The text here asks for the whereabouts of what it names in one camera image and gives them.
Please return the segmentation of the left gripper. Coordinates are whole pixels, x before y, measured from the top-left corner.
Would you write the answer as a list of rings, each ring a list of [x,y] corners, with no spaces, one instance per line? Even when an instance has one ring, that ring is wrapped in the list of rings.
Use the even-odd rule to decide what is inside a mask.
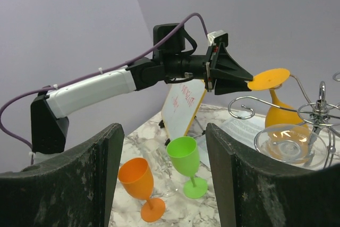
[[[253,75],[232,59],[224,43],[208,47],[203,65],[207,92],[226,95],[251,91],[246,81],[252,81]]]

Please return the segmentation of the green plastic wine glass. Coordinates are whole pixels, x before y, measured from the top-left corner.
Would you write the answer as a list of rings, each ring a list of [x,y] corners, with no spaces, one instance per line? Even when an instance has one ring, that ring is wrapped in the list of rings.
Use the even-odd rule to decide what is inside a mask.
[[[183,185],[185,196],[191,199],[204,196],[208,190],[208,184],[205,179],[196,177],[200,166],[196,140],[188,136],[178,137],[166,146],[166,152],[178,173],[189,178]]]

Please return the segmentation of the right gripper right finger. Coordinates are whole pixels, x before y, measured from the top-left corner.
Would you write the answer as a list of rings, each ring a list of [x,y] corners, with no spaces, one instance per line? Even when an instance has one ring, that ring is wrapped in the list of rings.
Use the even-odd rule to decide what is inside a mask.
[[[339,165],[311,171],[267,157],[208,123],[220,224],[339,226]]]

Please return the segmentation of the clear wine glass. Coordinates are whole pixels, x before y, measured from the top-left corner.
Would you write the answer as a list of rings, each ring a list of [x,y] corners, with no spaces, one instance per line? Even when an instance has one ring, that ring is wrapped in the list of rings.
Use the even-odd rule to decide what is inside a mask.
[[[328,155],[327,145],[315,132],[300,125],[276,124],[259,132],[255,149],[277,161],[304,169],[321,167]]]

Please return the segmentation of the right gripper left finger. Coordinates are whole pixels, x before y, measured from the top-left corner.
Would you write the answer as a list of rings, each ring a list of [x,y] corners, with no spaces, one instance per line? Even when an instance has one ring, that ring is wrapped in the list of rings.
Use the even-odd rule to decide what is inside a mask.
[[[1,226],[108,226],[124,131],[114,123],[20,172],[1,174]]]

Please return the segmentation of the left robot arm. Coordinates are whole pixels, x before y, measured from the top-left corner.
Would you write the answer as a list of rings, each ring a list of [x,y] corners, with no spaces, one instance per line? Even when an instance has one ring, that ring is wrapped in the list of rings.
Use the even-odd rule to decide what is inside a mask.
[[[32,159],[40,163],[65,149],[69,115],[106,99],[149,88],[156,83],[181,83],[202,80],[216,95],[248,91],[252,75],[227,52],[228,34],[216,31],[203,55],[186,51],[196,41],[181,23],[154,27],[152,58],[142,57],[114,71],[97,75],[67,86],[45,88],[31,103]]]

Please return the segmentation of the yellow plastic wine glass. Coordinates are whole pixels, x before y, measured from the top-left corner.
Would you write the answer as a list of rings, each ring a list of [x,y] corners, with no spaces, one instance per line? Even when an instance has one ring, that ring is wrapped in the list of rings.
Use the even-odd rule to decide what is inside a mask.
[[[260,91],[269,90],[271,96],[271,103],[292,110],[293,108],[281,102],[277,95],[276,89],[281,86],[289,77],[290,71],[285,68],[276,68],[261,72],[253,77],[253,80],[248,82],[247,86],[250,90]],[[277,124],[299,124],[302,119],[296,112],[282,110],[271,106],[265,118],[265,128]]]

